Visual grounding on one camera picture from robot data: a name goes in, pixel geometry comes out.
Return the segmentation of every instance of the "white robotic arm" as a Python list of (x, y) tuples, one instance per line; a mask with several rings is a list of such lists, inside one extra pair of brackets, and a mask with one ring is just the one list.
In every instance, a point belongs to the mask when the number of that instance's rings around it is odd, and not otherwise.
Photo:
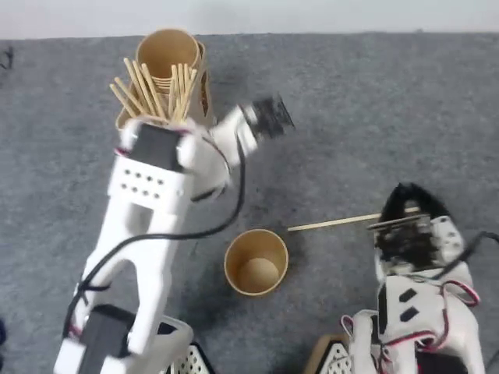
[[(280, 98), (237, 107), (210, 131), (190, 120), (166, 129), (129, 121), (116, 150), (97, 247), (69, 306), (56, 374), (156, 374), (186, 353), (192, 330), (162, 317), (178, 241), (214, 234), (233, 222), (242, 205), (245, 157), (289, 125)], [(241, 193), (231, 218), (214, 229), (177, 234), (191, 202), (224, 188), (239, 163)], [(136, 314), (105, 302), (112, 278), (127, 261), (136, 268)]]

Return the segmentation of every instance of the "cup rim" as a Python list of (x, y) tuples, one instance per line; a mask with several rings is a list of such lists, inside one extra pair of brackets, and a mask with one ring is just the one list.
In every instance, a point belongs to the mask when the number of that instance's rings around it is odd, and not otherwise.
[[(137, 46), (136, 50), (135, 50), (135, 59), (137, 60), (137, 62), (139, 63), (139, 65), (142, 65), (142, 63), (146, 63), (147, 64), (147, 61), (142, 61), (142, 59), (140, 58), (140, 52), (143, 48), (143, 46), (148, 42), (150, 41), (151, 38), (154, 38), (156, 37), (157, 35), (160, 35), (160, 34), (167, 34), (167, 33), (174, 33), (174, 34), (182, 34), (183, 36), (186, 36), (186, 38), (190, 39), (191, 42), (193, 42), (193, 44), (196, 45), (196, 56), (194, 58), (194, 60), (192, 62), (190, 62), (188, 65), (190, 68), (194, 68), (195, 66), (197, 66), (199, 63), (200, 63), (200, 47), (199, 47), (199, 42), (197, 41), (197, 39), (190, 33), (188, 33), (187, 31), (185, 31), (184, 29), (181, 29), (181, 28), (164, 28), (164, 29), (160, 29), (160, 30), (156, 30), (154, 31), (153, 33), (151, 34), (148, 34), (146, 35), (139, 43), (139, 45)], [(159, 79), (170, 79), (170, 78), (164, 78), (164, 77), (156, 77), (156, 78), (159, 78)]]
[[(237, 287), (234, 282), (232, 282), (231, 278), (228, 276), (228, 271), (227, 271), (227, 258), (228, 258), (228, 254), (231, 252), (232, 250), (232, 247), (234, 246), (234, 244), (244, 235), (247, 235), (251, 232), (265, 232), (267, 234), (271, 234), (273, 235), (274, 237), (276, 237), (279, 242), (282, 244), (282, 248), (284, 249), (284, 252), (285, 252), (285, 268), (284, 268), (284, 271), (282, 272), (281, 276), (279, 277), (279, 279), (269, 288), (267, 288), (266, 290), (263, 290), (261, 292), (247, 292), (247, 291), (243, 291), (242, 289), (240, 289), (239, 287)], [(237, 235), (235, 237), (234, 240), (232, 240), (231, 244), (229, 245), (229, 247), (227, 248), (227, 250), (225, 251), (225, 256), (224, 256), (224, 273), (225, 273), (225, 279), (227, 279), (227, 282), (229, 282), (229, 284), (231, 285), (232, 288), (234, 288), (234, 290), (236, 290), (238, 293), (240, 294), (243, 294), (243, 295), (246, 295), (246, 296), (263, 296), (263, 295), (266, 295), (268, 294), (269, 292), (273, 291), (281, 282), (282, 280), (284, 279), (286, 273), (288, 272), (288, 266), (289, 266), (289, 253), (288, 253), (288, 246), (286, 245), (286, 243), (284, 242), (284, 240), (282, 240), (282, 238), (277, 235), (275, 232), (273, 231), (270, 231), (270, 230), (267, 230), (265, 228), (254, 228), (254, 229), (251, 229), (251, 230), (247, 230), (247, 231), (244, 231), (242, 232), (241, 234)]]

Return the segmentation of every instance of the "kraft paper cup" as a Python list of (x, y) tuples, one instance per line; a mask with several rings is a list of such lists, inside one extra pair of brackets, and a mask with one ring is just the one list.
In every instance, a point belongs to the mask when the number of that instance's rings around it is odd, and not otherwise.
[(230, 285), (247, 296), (274, 290), (288, 269), (288, 249), (272, 231), (243, 232), (225, 253), (224, 270)]
[(196, 39), (182, 30), (159, 30), (145, 37), (136, 51), (139, 65), (145, 63), (155, 83), (172, 76), (172, 65), (194, 67), (200, 58)]

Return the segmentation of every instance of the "bundle of wooden sticks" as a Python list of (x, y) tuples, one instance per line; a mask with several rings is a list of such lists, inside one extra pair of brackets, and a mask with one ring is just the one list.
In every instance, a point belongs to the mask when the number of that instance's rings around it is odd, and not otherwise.
[(164, 100), (164, 95), (161, 95), (154, 84), (146, 64), (139, 66), (136, 61), (130, 63), (127, 58), (123, 61), (130, 75), (133, 90), (129, 89), (118, 77), (115, 77), (115, 82), (126, 98), (114, 84), (110, 84), (109, 87), (130, 117), (148, 115), (163, 122), (179, 122), (187, 116), (197, 70), (191, 69), (187, 64), (172, 65), (168, 99)]

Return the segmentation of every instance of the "wooden stick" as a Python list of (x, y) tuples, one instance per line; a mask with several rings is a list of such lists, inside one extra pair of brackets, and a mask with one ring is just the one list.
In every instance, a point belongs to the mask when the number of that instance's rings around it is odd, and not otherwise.
[(146, 78), (147, 84), (149, 85), (149, 89), (154, 98), (154, 103), (156, 103), (156, 109), (157, 109), (156, 112), (158, 113), (158, 116), (166, 120), (165, 112), (163, 111), (163, 107), (161, 106), (161, 102), (157, 95), (156, 88), (154, 88), (153, 79), (150, 77), (149, 69), (147, 68), (146, 64), (142, 64), (142, 73), (143, 76)]
[(196, 74), (197, 74), (197, 70), (192, 69), (192, 71), (190, 73), (190, 78), (189, 78), (189, 89), (186, 93), (186, 102), (182, 106), (182, 118), (185, 118), (187, 116), (187, 112), (189, 111), (190, 98), (193, 95), (194, 83), (196, 81)]
[[(419, 212), (419, 208), (417, 207), (408, 208), (405, 210), (405, 212), (406, 213)], [(328, 226), (338, 226), (339, 224), (353, 224), (355, 222), (376, 220), (379, 217), (381, 217), (381, 213), (367, 214), (365, 216), (342, 218), (340, 220), (325, 221), (317, 224), (303, 224), (301, 226), (293, 226), (291, 228), (288, 228), (288, 231), (301, 231), (301, 230), (310, 230), (313, 228), (325, 228)]]
[(137, 92), (137, 95), (139, 95), (140, 103), (142, 105), (146, 105), (146, 98), (143, 96), (142, 89), (140, 88), (139, 81), (137, 80), (137, 77), (135, 75), (135, 72), (133, 71), (132, 64), (130, 63), (130, 60), (127, 58), (123, 59), (126, 69), (128, 70), (128, 74), (130, 75), (130, 80), (132, 81), (133, 85), (135, 86), (135, 91)]
[(187, 64), (184, 64), (184, 82), (187, 82), (190, 78), (190, 72), (192, 72), (193, 70), (187, 65)]
[(182, 92), (182, 94), (180, 95), (180, 105), (175, 109), (175, 116), (174, 117), (175, 117), (176, 121), (182, 121), (185, 118), (184, 113), (186, 112), (186, 105), (190, 102), (189, 91), (190, 91), (191, 86), (192, 86), (192, 84), (191, 84), (190, 77), (187, 76), (187, 79), (184, 79), (184, 88), (185, 88), (186, 92)]
[(165, 123), (164, 118), (158, 117), (156, 115), (143, 115), (142, 117), (145, 119), (150, 119), (151, 121), (159, 121), (161, 123)]
[(115, 82), (118, 84), (119, 88), (122, 89), (122, 91), (125, 93), (125, 95), (132, 101), (132, 103), (139, 109), (140, 113), (146, 114), (146, 110), (143, 108), (143, 106), (140, 104), (140, 102), (132, 95), (132, 93), (129, 91), (129, 89), (125, 86), (125, 84), (122, 82), (122, 80), (118, 77), (115, 77)]
[(173, 117), (173, 99), (175, 96), (175, 79), (173, 77), (173, 66), (172, 66), (172, 80), (170, 82), (170, 90), (168, 90), (168, 117)]
[(143, 81), (142, 72), (140, 71), (139, 64), (137, 61), (133, 60), (133, 68), (135, 69), (135, 73), (137, 74), (137, 79), (139, 80), (140, 89), (143, 92), (144, 97), (146, 98), (147, 106), (149, 107), (149, 114), (156, 115), (154, 111), (153, 103), (150, 101), (149, 93), (147, 92), (146, 83)]
[(180, 91), (179, 72), (177, 72), (177, 65), (172, 65), (172, 82), (175, 84), (175, 106), (178, 107), (180, 105), (180, 95), (182, 95), (182, 93)]
[(125, 98), (119, 93), (118, 89), (116, 88), (116, 86), (114, 84), (110, 84), (109, 85), (109, 88), (111, 88), (111, 91), (113, 92), (113, 94), (118, 98), (118, 100), (123, 104), (123, 107), (125, 107), (126, 111), (128, 111), (128, 114), (130, 115), (130, 117), (132, 118), (135, 118), (137, 116), (137, 114), (135, 113), (135, 111), (133, 111), (133, 109), (128, 105), (128, 103), (126, 102)]
[(177, 69), (179, 70), (179, 92), (180, 97), (182, 97), (186, 92), (186, 82), (184, 80), (184, 65), (179, 64), (179, 67)]

